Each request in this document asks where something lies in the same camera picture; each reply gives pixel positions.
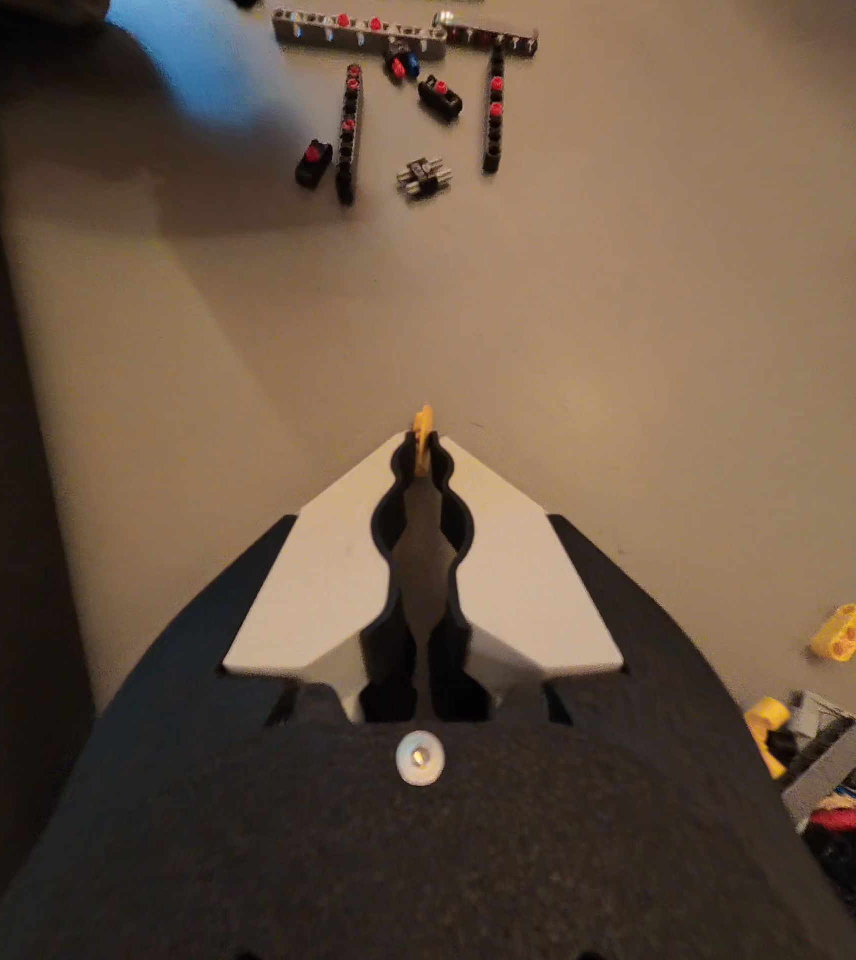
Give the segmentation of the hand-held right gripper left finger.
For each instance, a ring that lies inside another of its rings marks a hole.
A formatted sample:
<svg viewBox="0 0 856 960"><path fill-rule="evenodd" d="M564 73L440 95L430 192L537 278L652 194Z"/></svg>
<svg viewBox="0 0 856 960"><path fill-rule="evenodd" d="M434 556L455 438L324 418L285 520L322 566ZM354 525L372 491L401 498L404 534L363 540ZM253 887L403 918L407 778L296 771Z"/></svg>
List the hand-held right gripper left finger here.
<svg viewBox="0 0 856 960"><path fill-rule="evenodd" d="M407 526L415 435L390 436L298 512L222 660L239 677L330 688L347 718L363 693L402 675L414 642L395 549Z"/></svg>

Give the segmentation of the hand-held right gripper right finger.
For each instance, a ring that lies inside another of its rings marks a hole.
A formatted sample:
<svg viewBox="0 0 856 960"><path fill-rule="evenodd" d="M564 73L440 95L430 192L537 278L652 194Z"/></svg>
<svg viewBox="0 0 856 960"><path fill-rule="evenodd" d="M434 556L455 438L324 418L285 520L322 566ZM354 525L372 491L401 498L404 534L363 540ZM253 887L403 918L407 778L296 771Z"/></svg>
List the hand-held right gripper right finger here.
<svg viewBox="0 0 856 960"><path fill-rule="evenodd" d="M449 438L429 439L454 555L429 638L433 708L490 710L518 686L620 671L625 658L542 506Z"/></svg>

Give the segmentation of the yellow panel black connector assembly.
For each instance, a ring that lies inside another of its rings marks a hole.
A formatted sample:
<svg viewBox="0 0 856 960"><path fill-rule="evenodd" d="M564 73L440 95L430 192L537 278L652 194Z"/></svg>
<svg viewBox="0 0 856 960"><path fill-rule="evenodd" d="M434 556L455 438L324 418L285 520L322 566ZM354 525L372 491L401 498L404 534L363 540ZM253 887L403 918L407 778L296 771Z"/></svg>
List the yellow panel black connector assembly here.
<svg viewBox="0 0 856 960"><path fill-rule="evenodd" d="M434 410L428 403L421 406L413 417L411 431L414 436L413 475L424 478L431 470L431 437L434 429Z"/></svg>

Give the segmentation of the yellow two-hole brick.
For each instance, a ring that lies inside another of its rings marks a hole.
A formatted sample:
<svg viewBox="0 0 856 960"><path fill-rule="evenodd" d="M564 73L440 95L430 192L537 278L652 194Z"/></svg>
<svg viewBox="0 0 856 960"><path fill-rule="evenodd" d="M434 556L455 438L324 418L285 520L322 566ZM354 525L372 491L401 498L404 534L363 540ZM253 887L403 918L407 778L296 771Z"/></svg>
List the yellow two-hole brick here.
<svg viewBox="0 0 856 960"><path fill-rule="evenodd" d="M838 606L818 627L808 651L817 659L848 663L856 654L856 604Z"/></svg>

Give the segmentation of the pile of yellow black bricks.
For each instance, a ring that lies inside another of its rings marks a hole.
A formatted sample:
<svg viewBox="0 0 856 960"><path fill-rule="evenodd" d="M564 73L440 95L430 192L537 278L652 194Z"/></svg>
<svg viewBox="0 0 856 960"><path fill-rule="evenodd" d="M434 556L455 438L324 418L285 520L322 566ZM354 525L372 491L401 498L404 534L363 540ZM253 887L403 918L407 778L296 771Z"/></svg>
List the pile of yellow black bricks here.
<svg viewBox="0 0 856 960"><path fill-rule="evenodd" d="M856 716L809 691L744 713L795 832L856 921Z"/></svg>

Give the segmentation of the black grey connector piece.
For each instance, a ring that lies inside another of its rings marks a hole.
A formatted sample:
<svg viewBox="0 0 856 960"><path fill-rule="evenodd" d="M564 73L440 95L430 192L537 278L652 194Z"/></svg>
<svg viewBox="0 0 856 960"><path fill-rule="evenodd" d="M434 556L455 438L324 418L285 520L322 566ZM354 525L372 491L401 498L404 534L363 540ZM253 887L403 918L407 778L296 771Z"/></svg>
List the black grey connector piece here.
<svg viewBox="0 0 856 960"><path fill-rule="evenodd" d="M421 157L408 162L396 175L399 193L408 201L427 200L446 190L453 173L440 157Z"/></svg>

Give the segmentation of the group of black pinned beams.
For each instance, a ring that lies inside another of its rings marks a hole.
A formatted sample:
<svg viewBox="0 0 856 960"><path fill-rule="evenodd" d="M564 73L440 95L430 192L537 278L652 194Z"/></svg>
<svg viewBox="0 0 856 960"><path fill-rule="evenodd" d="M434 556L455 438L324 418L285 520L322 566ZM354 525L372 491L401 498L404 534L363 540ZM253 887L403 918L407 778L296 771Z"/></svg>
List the group of black pinned beams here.
<svg viewBox="0 0 856 960"><path fill-rule="evenodd" d="M383 16L359 18L346 11L327 14L277 6L270 21L281 44L377 57L386 78L397 86L413 84L424 110L446 126L460 120L464 99L450 83L422 67L442 61L449 49L485 54L482 174L492 177L498 172L504 155L506 62L510 56L532 59L538 53L537 30L501 29L491 22L466 19L453 10L437 11L429 26L414 26ZM358 192L364 93L362 64L350 61L340 95L337 140L312 139L294 172L300 186L314 189L332 169L338 201L345 207L354 204Z"/></svg>

